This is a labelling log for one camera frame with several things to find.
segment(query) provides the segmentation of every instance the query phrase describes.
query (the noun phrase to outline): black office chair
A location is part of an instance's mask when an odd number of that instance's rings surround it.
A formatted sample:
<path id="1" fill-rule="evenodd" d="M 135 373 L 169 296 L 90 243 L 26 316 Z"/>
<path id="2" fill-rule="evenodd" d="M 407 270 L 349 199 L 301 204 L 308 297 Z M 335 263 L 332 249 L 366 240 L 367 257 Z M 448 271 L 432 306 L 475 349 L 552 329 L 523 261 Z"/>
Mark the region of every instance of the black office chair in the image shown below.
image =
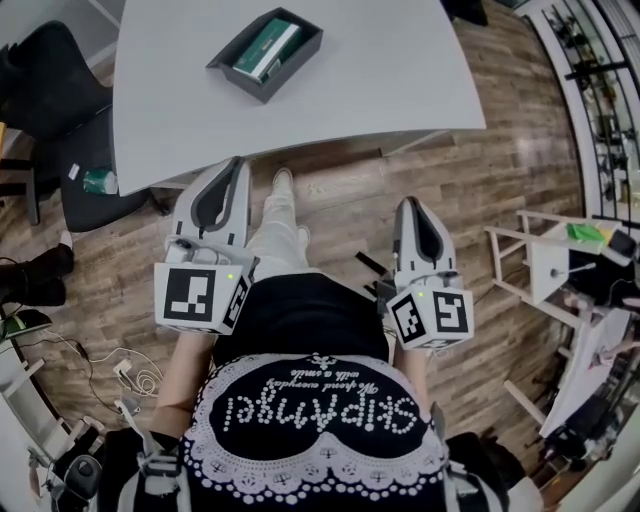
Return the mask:
<path id="1" fill-rule="evenodd" d="M 109 166 L 117 174 L 111 144 L 112 91 L 93 76 L 69 29 L 45 23 L 22 43 L 0 50 L 0 122 L 36 141 L 30 160 L 0 160 L 20 171 L 20 183 L 0 184 L 0 197 L 25 195 L 29 220 L 40 222 L 38 202 L 61 188 L 67 227 L 85 232 L 114 222 L 151 200 L 144 190 L 121 197 L 83 189 L 86 171 Z M 69 178 L 71 166 L 80 172 Z"/>

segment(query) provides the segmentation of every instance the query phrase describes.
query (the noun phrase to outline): green box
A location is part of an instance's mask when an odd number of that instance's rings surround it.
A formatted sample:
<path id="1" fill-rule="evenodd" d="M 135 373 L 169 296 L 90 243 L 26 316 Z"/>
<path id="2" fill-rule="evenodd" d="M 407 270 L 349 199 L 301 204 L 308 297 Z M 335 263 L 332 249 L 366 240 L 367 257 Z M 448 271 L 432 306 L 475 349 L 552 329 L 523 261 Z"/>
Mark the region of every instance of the green box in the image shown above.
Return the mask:
<path id="1" fill-rule="evenodd" d="M 296 51 L 301 34 L 299 25 L 272 19 L 236 61 L 233 69 L 256 82 L 266 81 Z"/>

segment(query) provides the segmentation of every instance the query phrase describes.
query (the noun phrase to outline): black cable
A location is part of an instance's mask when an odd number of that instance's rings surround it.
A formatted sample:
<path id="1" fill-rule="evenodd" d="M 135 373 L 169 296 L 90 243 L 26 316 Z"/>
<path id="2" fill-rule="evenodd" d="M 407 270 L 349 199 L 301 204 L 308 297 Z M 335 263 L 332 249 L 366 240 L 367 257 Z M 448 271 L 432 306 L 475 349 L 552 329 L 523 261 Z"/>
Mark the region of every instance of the black cable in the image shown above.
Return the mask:
<path id="1" fill-rule="evenodd" d="M 517 270 L 514 270 L 513 272 L 509 272 L 506 276 L 504 276 L 502 278 L 502 280 L 504 281 L 505 279 L 516 275 L 518 272 L 522 272 L 523 270 L 525 270 L 528 267 L 520 267 Z M 484 292 L 482 295 L 480 295 L 479 299 L 476 299 L 476 301 L 473 303 L 473 305 L 475 306 L 478 302 L 480 302 L 482 299 L 484 299 L 487 295 L 489 295 L 493 290 L 495 290 L 496 288 L 498 288 L 497 284 L 494 284 L 491 288 L 489 288 L 486 292 Z"/>
<path id="2" fill-rule="evenodd" d="M 28 343 L 27 345 L 18 345 L 17 348 L 35 347 L 36 345 L 40 345 L 40 343 L 53 343 L 55 345 L 56 343 L 62 343 L 62 340 L 40 340 L 40 341 L 36 341 L 35 343 Z M 13 349 L 14 349 L 13 346 L 9 348 L 5 348 L 2 352 L 0 352 L 0 356 L 5 352 L 9 352 L 10 350 L 13 350 Z"/>
<path id="3" fill-rule="evenodd" d="M 107 409 L 109 409 L 111 412 L 117 414 L 118 416 L 120 416 L 120 411 L 118 411 L 117 409 L 110 407 L 109 405 L 107 405 L 96 393 L 95 389 L 93 388 L 93 364 L 91 363 L 91 361 L 89 361 L 89 356 L 87 355 L 86 350 L 84 349 L 84 347 L 82 346 L 82 344 L 78 341 L 78 340 L 74 340 L 72 338 L 61 338 L 59 340 L 39 340 L 36 341 L 35 343 L 29 343 L 27 345 L 18 345 L 18 348 L 26 348 L 26 347 L 35 347 L 36 345 L 40 345 L 41 343 L 52 343 L 52 344 L 56 344 L 56 343 L 63 343 L 63 341 L 66 341 L 68 343 L 75 343 L 76 344 L 76 350 L 79 352 L 80 357 L 86 361 L 87 363 L 89 363 L 89 375 L 88 375 L 88 380 L 89 380 L 89 388 L 91 389 L 91 394 L 96 398 L 96 400 L 98 400 L 98 402 L 100 402 L 102 404 L 103 407 L 106 407 Z M 5 348 L 2 352 L 0 352 L 0 355 L 4 354 L 5 352 L 8 352 L 9 350 L 12 350 L 14 347 L 11 346 L 9 348 Z"/>

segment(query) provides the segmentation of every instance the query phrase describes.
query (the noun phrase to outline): dark gray tray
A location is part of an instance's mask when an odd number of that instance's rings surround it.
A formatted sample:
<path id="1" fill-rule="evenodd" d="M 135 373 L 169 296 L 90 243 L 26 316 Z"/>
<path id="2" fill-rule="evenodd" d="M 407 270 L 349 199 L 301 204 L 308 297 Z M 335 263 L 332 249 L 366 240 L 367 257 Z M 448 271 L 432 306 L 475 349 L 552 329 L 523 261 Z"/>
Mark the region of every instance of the dark gray tray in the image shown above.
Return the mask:
<path id="1" fill-rule="evenodd" d="M 280 18 L 299 25 L 302 28 L 304 39 L 300 48 L 282 64 L 280 69 L 265 83 L 259 84 L 233 69 L 233 64 L 273 18 Z M 207 68 L 220 68 L 229 82 L 234 83 L 263 103 L 267 103 L 278 89 L 320 49 L 322 34 L 323 30 L 313 23 L 296 16 L 287 9 L 278 7 L 251 22 L 207 64 Z"/>

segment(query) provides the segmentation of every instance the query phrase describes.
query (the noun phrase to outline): shelving unit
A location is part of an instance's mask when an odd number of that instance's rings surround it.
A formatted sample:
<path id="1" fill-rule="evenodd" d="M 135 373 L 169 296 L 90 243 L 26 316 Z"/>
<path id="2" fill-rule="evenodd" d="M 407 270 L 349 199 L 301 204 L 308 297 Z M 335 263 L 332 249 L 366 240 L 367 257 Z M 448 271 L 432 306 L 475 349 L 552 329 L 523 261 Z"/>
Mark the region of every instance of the shelving unit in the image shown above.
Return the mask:
<path id="1" fill-rule="evenodd" d="M 640 41 L 633 24 L 612 0 L 530 0 L 516 12 L 537 30 L 564 92 L 586 215 L 620 220 L 640 239 Z"/>

